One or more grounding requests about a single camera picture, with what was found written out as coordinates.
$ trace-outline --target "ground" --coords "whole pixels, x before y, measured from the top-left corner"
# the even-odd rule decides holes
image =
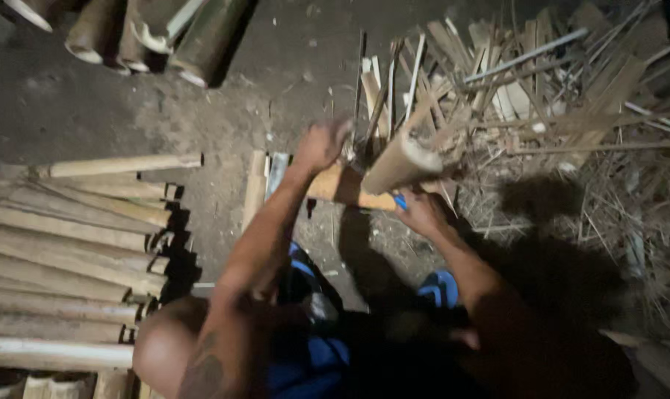
[[[360,29],[368,34],[367,54],[384,60],[390,39],[416,25],[448,12],[465,26],[471,18],[499,15],[500,5],[497,0],[260,1],[226,77],[209,90],[169,71],[122,77],[75,59],[63,41],[76,14],[67,14],[52,34],[18,18],[14,37],[0,45],[0,160],[35,164],[202,151],[204,168],[147,178],[185,185],[182,207],[191,212],[188,230],[201,281],[214,281],[241,231],[251,151],[293,153],[301,129],[312,120],[352,114]],[[518,19],[534,16],[542,6],[518,2]],[[341,205],[324,202],[311,219],[303,209],[296,240],[343,294],[346,307],[363,309],[337,249],[342,214]],[[355,216],[359,230],[353,236],[368,239],[384,255],[377,259],[389,260],[407,285],[416,286],[441,266],[428,243],[394,215],[368,216]],[[359,288],[360,293],[377,289]]]

